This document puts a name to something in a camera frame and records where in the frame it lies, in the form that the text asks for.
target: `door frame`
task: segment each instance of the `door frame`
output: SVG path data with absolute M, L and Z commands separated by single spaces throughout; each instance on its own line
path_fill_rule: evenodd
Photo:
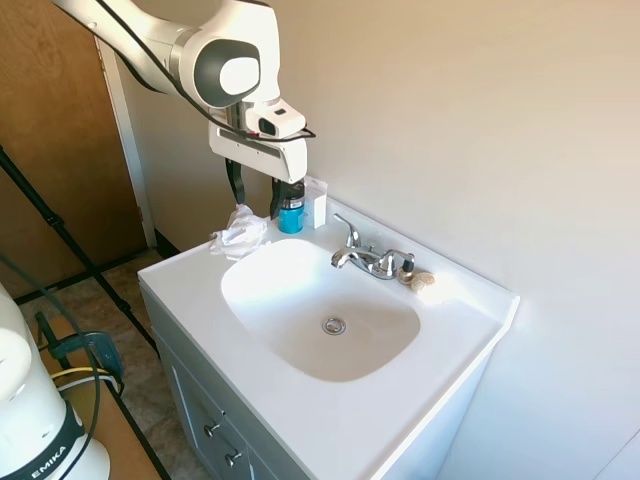
M 131 125 L 129 108 L 127 107 L 127 100 L 124 95 L 118 65 L 116 64 L 116 55 L 111 47 L 102 40 L 97 37 L 94 37 L 94 39 L 98 50 L 98 56 L 102 63 L 102 73 L 104 74 L 107 90 L 109 91 L 111 107 L 113 108 L 113 114 L 116 119 L 116 126 L 120 135 L 124 158 L 127 162 L 127 170 L 129 171 L 129 178 L 131 178 L 133 194 L 136 199 L 136 204 L 138 205 L 138 211 L 140 212 L 140 221 L 142 223 L 142 230 L 144 231 L 144 238 L 147 241 L 147 246 L 149 248 L 153 248 L 156 246 L 155 226 L 153 223 L 153 216 L 151 214 L 151 207 L 149 206 L 149 199 L 147 197 L 147 188 L 144 182 L 142 163 L 140 163 L 140 155 L 138 153 L 136 139 L 133 135 L 133 126 Z

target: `drawer knob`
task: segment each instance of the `drawer knob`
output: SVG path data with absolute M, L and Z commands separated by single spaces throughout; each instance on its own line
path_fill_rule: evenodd
M 220 428 L 220 424 L 213 422 L 213 425 L 205 425 L 204 426 L 204 434 L 211 438 L 213 437 L 213 432 Z
M 227 462 L 229 468 L 233 468 L 236 464 L 236 460 L 238 460 L 242 456 L 242 452 L 238 452 L 235 455 L 229 455 L 228 453 L 224 456 L 224 461 Z

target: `white wall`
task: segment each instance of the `white wall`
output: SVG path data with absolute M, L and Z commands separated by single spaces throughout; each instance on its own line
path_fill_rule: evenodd
M 624 449 L 596 477 L 596 480 L 638 480 L 640 472 L 640 434 L 636 434 Z
M 310 173 L 522 295 L 441 478 L 591 480 L 640 428 L 640 2 L 271 3 Z M 157 228 L 200 243 L 233 205 L 206 125 L 125 88 Z

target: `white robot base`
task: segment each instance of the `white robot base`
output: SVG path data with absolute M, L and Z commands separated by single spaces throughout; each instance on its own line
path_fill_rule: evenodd
M 58 480 L 86 440 L 20 309 L 0 285 L 0 478 Z M 92 439 L 65 480 L 108 480 L 109 471 L 106 449 Z

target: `black cable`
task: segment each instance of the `black cable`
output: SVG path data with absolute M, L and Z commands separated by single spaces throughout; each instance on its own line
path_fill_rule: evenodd
M 309 130 L 307 127 L 304 127 L 302 129 L 302 131 L 306 132 L 307 135 L 297 135 L 295 137 L 291 137 L 291 138 L 265 138 L 265 137 L 261 137 L 260 135 L 257 134 L 250 134 L 245 132 L 244 130 L 240 130 L 237 128 L 233 128 L 230 125 L 227 125 L 224 122 L 221 122 L 220 120 L 218 120 L 217 118 L 214 118 L 209 112 L 207 112 L 204 108 L 202 108 L 192 97 L 191 95 L 189 95 L 184 88 L 182 88 L 182 85 L 180 85 L 180 82 L 177 81 L 173 75 L 171 75 L 171 72 L 169 72 L 169 70 L 167 70 L 165 68 L 165 66 L 162 64 L 162 62 L 158 59 L 158 57 L 156 57 L 156 55 L 151 51 L 151 49 L 147 46 L 146 43 L 144 43 L 140 37 L 138 37 L 138 35 L 131 29 L 131 27 L 109 6 L 107 5 L 107 3 L 104 0 L 95 0 L 96 3 L 98 3 L 98 5 L 100 5 L 108 14 L 111 18 L 113 18 L 113 20 L 116 21 L 116 23 L 118 25 L 120 25 L 125 32 L 127 32 L 129 34 L 129 36 L 138 44 L 138 46 L 144 51 L 144 53 L 147 55 L 147 57 L 149 57 L 149 59 L 153 62 L 153 64 L 158 67 L 158 69 L 160 70 L 160 72 L 162 73 L 162 75 L 164 75 L 167 80 L 169 80 L 169 82 L 171 83 L 171 85 L 173 86 L 173 88 L 176 89 L 176 91 L 180 94 L 180 96 L 182 98 L 184 98 L 187 102 L 189 102 L 189 104 L 195 108 L 200 115 L 202 115 L 203 117 L 205 117 L 207 120 L 209 120 L 211 123 L 213 123 L 214 125 L 220 127 L 220 128 L 224 128 L 225 130 L 228 130 L 236 135 L 238 135 L 239 137 L 242 138 L 246 138 L 247 140 L 262 140 L 265 142 L 272 142 L 272 143 L 287 143 L 287 142 L 293 142 L 294 140 L 299 140 L 301 138 L 316 138 L 316 134 L 313 133 L 311 130 Z
M 82 448 L 78 452 L 78 455 L 76 455 L 76 458 L 73 459 L 73 461 L 71 462 L 71 465 L 69 465 L 67 470 L 65 470 L 62 476 L 58 479 L 58 480 L 64 480 L 67 477 L 67 475 L 71 473 L 71 470 L 73 469 L 73 467 L 75 467 L 75 465 L 80 460 L 80 457 L 82 457 L 86 449 L 89 447 L 89 443 L 91 442 L 91 439 L 93 438 L 93 435 L 96 430 L 96 425 L 98 423 L 98 412 L 100 411 L 100 373 L 98 372 L 98 365 L 96 363 L 95 358 L 93 357 L 93 353 L 91 352 L 91 349 L 89 348 L 89 344 L 87 340 L 84 338 L 84 333 L 76 323 L 73 316 L 67 311 L 66 308 L 64 308 L 64 305 L 62 305 L 62 303 L 60 303 L 60 301 L 51 292 L 41 287 L 36 280 L 34 280 L 33 278 L 31 278 L 31 276 L 29 276 L 29 274 L 23 272 L 20 269 L 20 267 L 18 267 L 11 260 L 9 260 L 2 252 L 0 252 L 0 261 L 4 263 L 14 273 L 22 277 L 22 279 L 25 280 L 27 283 L 31 284 L 34 288 L 38 289 L 40 293 L 42 293 L 45 297 L 47 297 L 47 299 L 53 304 L 53 306 L 56 307 L 56 309 L 62 315 L 64 315 L 64 317 L 73 327 L 76 334 L 80 337 L 82 341 L 82 346 L 84 347 L 84 350 L 87 352 L 87 356 L 89 357 L 89 363 L 91 364 L 91 368 L 93 369 L 93 379 L 96 385 L 96 400 L 93 406 L 93 417 L 91 418 L 91 426 L 89 427 L 89 431 L 87 432 L 87 440 L 84 442 L 84 445 L 82 445 Z

